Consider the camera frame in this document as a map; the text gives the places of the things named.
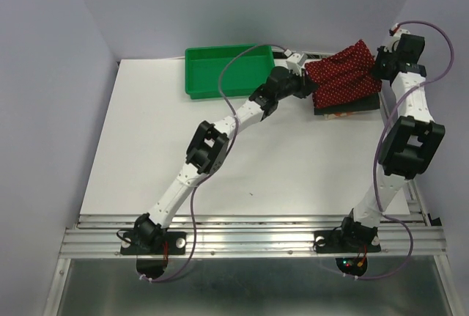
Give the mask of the dark grey dotted skirt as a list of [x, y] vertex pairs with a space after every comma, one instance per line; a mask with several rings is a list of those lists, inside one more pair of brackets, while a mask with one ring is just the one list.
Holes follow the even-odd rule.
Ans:
[[314, 114], [317, 116], [330, 114], [348, 114], [362, 111], [374, 111], [379, 108], [380, 97], [378, 93], [374, 93], [349, 103], [328, 106], [323, 109], [314, 107]]

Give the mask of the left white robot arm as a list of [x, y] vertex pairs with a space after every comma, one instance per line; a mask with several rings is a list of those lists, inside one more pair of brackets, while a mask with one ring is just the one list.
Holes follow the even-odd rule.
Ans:
[[223, 165], [239, 133], [269, 117], [280, 100], [294, 96], [304, 99], [315, 92], [314, 83], [301, 68], [296, 73], [286, 67], [274, 67], [266, 82], [247, 101], [217, 122], [203, 121], [186, 150], [185, 163], [163, 196], [118, 238], [125, 255], [161, 254], [168, 249], [166, 232], [183, 202], [200, 184]]

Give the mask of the red polka dot skirt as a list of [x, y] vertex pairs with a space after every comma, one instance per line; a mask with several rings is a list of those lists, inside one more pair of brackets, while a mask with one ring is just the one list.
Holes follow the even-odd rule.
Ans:
[[314, 107], [344, 105], [381, 91], [382, 81], [372, 76], [374, 57], [363, 40], [316, 62], [304, 64], [308, 77], [318, 85]]

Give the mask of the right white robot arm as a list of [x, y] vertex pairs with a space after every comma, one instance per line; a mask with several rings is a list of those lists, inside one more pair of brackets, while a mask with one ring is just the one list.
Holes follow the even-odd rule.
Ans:
[[446, 129], [432, 117], [426, 101], [426, 69], [419, 64], [425, 39], [398, 29], [378, 50], [372, 75], [388, 81], [396, 98], [374, 155], [373, 177], [365, 197], [337, 232], [346, 250], [376, 245], [381, 218], [408, 181], [423, 174]]

